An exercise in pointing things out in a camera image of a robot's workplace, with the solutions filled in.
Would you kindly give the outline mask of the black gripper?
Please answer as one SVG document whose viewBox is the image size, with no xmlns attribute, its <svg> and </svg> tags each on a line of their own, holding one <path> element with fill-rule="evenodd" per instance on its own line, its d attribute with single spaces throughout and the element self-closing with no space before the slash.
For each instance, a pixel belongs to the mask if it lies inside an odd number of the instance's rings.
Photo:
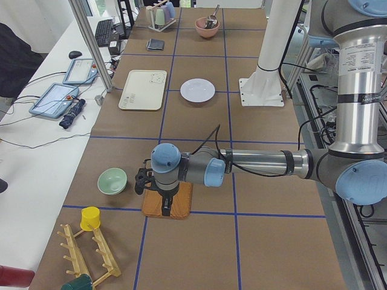
<svg viewBox="0 0 387 290">
<path fill-rule="evenodd" d="M 135 176 L 135 187 L 134 190 L 136 194 L 142 195 L 144 189 L 158 192 L 159 195 L 163 197 L 161 205 L 162 216 L 170 216 L 172 208 L 172 198 L 179 191 L 179 184 L 173 186 L 170 190 L 163 190 L 155 182 L 155 177 L 153 176 L 153 170 L 147 168 L 147 162 L 150 159 L 145 159 L 143 161 L 143 167 L 139 168 Z"/>
</svg>

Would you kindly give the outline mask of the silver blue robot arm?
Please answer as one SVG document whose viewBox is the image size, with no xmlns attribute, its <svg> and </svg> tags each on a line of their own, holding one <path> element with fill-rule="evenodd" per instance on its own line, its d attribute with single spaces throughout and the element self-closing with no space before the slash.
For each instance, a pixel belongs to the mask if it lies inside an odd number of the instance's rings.
<svg viewBox="0 0 387 290">
<path fill-rule="evenodd" d="M 153 149 L 151 167 L 138 171 L 136 193 L 157 192 L 167 216 L 181 182 L 219 187 L 226 173 L 242 171 L 312 179 L 357 205 L 375 204 L 386 196 L 384 150 L 377 142 L 386 2 L 313 1 L 311 6 L 311 36 L 332 38 L 340 48 L 333 144 L 296 152 L 200 146 L 187 153 L 163 143 Z"/>
</svg>

